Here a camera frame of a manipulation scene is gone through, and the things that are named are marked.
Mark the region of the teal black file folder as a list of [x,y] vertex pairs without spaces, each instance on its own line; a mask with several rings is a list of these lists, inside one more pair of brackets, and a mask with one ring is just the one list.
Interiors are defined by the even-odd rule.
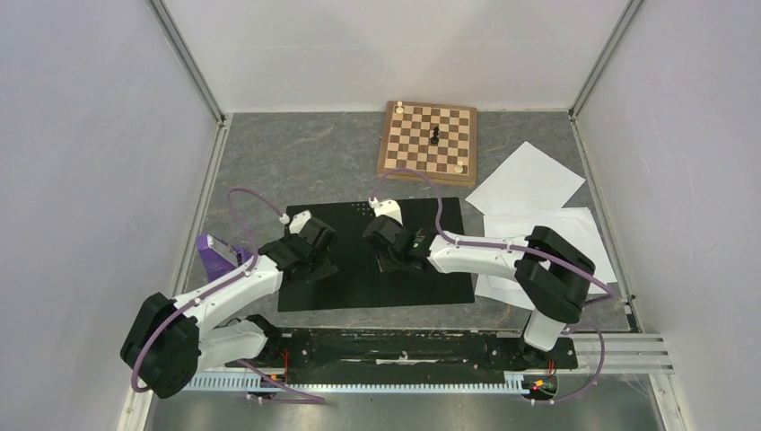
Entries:
[[374,218],[368,202],[290,205],[286,214],[295,216],[305,210],[337,231],[330,253],[337,272],[313,283],[282,286],[279,312],[475,302],[469,274],[381,270],[373,247],[362,238]]

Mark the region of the purple stand with phone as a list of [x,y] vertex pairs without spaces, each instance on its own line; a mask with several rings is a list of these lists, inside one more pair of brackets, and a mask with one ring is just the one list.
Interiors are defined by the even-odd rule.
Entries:
[[228,274],[251,257],[246,248],[230,245],[208,233],[198,235],[195,245],[208,282]]

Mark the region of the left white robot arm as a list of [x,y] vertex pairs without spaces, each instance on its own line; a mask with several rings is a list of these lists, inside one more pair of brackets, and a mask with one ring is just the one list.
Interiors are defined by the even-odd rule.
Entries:
[[185,388],[199,372],[233,361],[275,364],[282,331],[260,315],[226,325],[244,306],[289,284],[311,283],[337,272],[329,254],[334,228],[303,211],[284,235],[261,246],[238,268],[190,293],[149,296],[119,351],[131,369],[130,386],[161,399]]

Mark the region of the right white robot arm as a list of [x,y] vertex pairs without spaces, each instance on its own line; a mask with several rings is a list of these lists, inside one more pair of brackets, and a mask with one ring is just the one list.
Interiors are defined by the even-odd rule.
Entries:
[[579,322],[595,270],[589,258],[546,226],[536,226],[516,241],[477,239],[426,229],[412,232],[379,215],[363,239],[387,272],[469,273],[516,282],[534,306],[518,343],[520,359],[530,366],[549,360],[564,329]]

